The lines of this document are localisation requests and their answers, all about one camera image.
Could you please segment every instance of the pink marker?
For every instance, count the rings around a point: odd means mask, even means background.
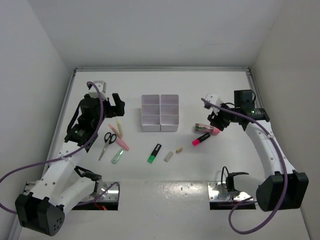
[[[122,147],[124,150],[129,151],[128,145],[119,137],[116,138],[116,143],[119,144],[120,147]]]
[[[111,128],[111,130],[118,136],[118,138],[122,138],[120,133],[118,133],[118,131],[114,128],[114,126],[112,126],[110,123],[108,124],[109,128]]]

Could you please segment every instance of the metal bracket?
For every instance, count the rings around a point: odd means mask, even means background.
[[[208,181],[207,186],[211,210],[229,210],[232,209],[236,203],[251,197],[244,191],[228,192],[227,189],[223,188],[220,181]],[[252,204],[241,207],[240,209],[256,209],[256,206],[253,204],[255,199],[250,199],[247,202]]]
[[[80,202],[86,202],[94,199],[102,194],[107,187],[113,184],[114,181],[101,181],[98,185],[96,192],[86,196]],[[105,194],[102,195],[96,202],[97,203],[117,203],[118,202],[119,187],[117,184],[113,185]]]

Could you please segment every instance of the scissor blade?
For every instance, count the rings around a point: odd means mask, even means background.
[[[107,147],[109,146],[109,142],[107,142],[105,145],[104,145],[104,147],[103,147],[103,149],[102,149],[102,152],[101,152],[101,154],[100,154],[100,157],[99,157],[99,161],[101,160],[101,158],[102,158],[102,156],[105,154],[105,151],[107,150]]]

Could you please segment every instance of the cable tie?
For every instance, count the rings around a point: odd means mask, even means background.
[[[65,157],[64,155],[60,155],[61,156],[61,160],[64,160],[66,162],[71,163],[71,165],[73,165],[74,167],[76,167],[76,165],[71,161],[70,157]]]

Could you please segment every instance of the yellow highlighter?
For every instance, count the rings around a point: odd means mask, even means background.
[[[124,133],[122,132],[122,128],[121,128],[119,119],[116,120],[116,124],[118,125],[120,136],[123,137]]]

